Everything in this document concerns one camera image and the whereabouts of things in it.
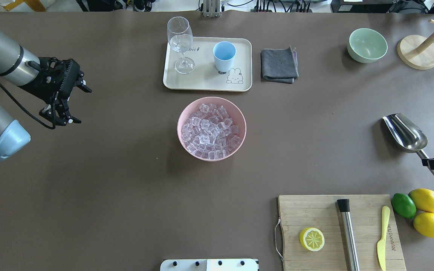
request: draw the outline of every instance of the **black box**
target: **black box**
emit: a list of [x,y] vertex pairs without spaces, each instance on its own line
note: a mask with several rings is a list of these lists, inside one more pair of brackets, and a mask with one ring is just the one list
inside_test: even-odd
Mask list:
[[362,2],[345,2],[332,0],[331,9],[339,13],[386,13],[396,0],[363,0]]

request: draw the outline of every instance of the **lime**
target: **lime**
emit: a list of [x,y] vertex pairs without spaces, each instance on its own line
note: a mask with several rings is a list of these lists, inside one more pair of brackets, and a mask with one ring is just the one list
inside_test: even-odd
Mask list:
[[324,247],[324,234],[317,228],[305,228],[299,234],[301,245],[310,251],[319,251]]
[[413,220],[413,226],[418,233],[427,237],[434,238],[434,214],[433,213],[420,213],[417,214]]
[[434,191],[418,188],[410,192],[410,198],[415,202],[416,208],[425,212],[434,213]]
[[416,206],[408,195],[396,193],[391,199],[393,210],[403,218],[413,218],[416,214]]

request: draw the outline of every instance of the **bowl of ice cubes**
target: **bowl of ice cubes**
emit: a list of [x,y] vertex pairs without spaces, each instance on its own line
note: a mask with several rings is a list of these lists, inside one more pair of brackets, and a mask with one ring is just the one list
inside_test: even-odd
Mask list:
[[177,135],[184,149],[204,161],[220,161],[236,153],[246,132],[241,110],[220,97],[191,102],[177,123]]

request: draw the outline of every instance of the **folded cloth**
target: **folded cloth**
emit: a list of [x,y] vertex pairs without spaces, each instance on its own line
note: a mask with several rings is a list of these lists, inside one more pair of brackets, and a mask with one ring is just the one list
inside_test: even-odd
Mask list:
[[264,49],[260,53],[262,76],[267,81],[292,84],[298,74],[297,53],[291,49]]

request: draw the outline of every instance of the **cutting board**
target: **cutting board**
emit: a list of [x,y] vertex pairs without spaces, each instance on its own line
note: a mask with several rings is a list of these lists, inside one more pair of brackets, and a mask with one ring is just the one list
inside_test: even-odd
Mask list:
[[[393,210],[389,195],[280,195],[284,271],[349,270],[337,199],[349,199],[361,271],[381,270],[376,243],[381,238],[382,206]],[[322,231],[325,243],[320,251],[308,251],[300,244],[299,233],[307,227]],[[386,270],[406,271],[393,211],[386,237]]]

